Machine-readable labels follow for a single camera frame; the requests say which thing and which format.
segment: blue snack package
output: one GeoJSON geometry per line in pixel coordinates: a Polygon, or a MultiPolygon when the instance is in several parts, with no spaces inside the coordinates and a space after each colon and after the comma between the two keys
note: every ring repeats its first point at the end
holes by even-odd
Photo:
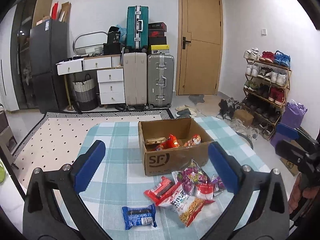
{"type": "Polygon", "coordinates": [[[125,223],[125,230],[129,230],[135,226],[152,225],[155,228],[157,227],[155,204],[145,208],[122,207],[122,214],[125,223]]]}

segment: teal suitcase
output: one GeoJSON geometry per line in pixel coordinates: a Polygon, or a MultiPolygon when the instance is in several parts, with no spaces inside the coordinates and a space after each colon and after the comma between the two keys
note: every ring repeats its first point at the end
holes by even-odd
{"type": "Polygon", "coordinates": [[[126,52],[137,52],[137,50],[147,52],[148,23],[149,8],[147,6],[128,7],[126,52]]]}

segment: blue gripper pad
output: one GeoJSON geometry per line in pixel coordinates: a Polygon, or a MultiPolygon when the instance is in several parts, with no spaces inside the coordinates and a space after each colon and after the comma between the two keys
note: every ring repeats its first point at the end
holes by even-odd
{"type": "Polygon", "coordinates": [[[93,175],[106,154],[104,142],[96,140],[85,154],[81,154],[72,165],[71,177],[77,194],[87,189],[93,175]]]}
{"type": "Polygon", "coordinates": [[[299,138],[299,133],[297,132],[297,130],[295,130],[289,126],[286,126],[283,123],[279,123],[276,126],[276,131],[284,136],[287,136],[291,140],[296,140],[299,138]]]}
{"type": "Polygon", "coordinates": [[[241,176],[240,164],[234,157],[229,156],[218,142],[209,144],[208,155],[227,191],[236,194],[239,190],[239,176],[241,176]]]}

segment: red sneaker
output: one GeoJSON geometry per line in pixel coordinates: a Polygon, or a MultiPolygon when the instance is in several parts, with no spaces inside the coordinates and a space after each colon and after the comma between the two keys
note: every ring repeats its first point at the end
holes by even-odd
{"type": "Polygon", "coordinates": [[[284,91],[282,89],[278,89],[278,94],[277,94],[275,103],[280,106],[283,104],[283,101],[284,101],[284,91]]]}
{"type": "Polygon", "coordinates": [[[268,52],[262,52],[262,56],[259,58],[259,61],[264,61],[266,56],[268,56],[268,52]]]}
{"type": "Polygon", "coordinates": [[[266,57],[264,58],[264,60],[266,62],[269,62],[269,63],[273,63],[273,61],[275,60],[275,54],[271,51],[268,51],[267,52],[268,54],[266,55],[266,57]]]}
{"type": "Polygon", "coordinates": [[[277,97],[278,97],[278,89],[275,87],[271,87],[270,93],[269,93],[269,101],[274,102],[277,97]]]}

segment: metal screw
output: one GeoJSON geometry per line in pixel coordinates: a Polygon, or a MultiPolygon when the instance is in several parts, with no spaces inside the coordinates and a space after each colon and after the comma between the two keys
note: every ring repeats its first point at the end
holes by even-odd
{"type": "Polygon", "coordinates": [[[33,170],[33,173],[38,174],[40,171],[41,171],[41,168],[38,167],[33,170]]]}
{"type": "Polygon", "coordinates": [[[280,171],[278,169],[273,169],[273,173],[276,174],[276,175],[279,175],[280,171]]]}
{"type": "Polygon", "coordinates": [[[249,165],[243,165],[243,166],[242,166],[242,169],[243,169],[244,171],[246,171],[246,172],[251,171],[251,167],[250,167],[249,165]]]}
{"type": "Polygon", "coordinates": [[[71,168],[70,164],[65,164],[65,165],[62,166],[62,169],[64,171],[68,171],[68,170],[70,170],[70,168],[71,168]]]}

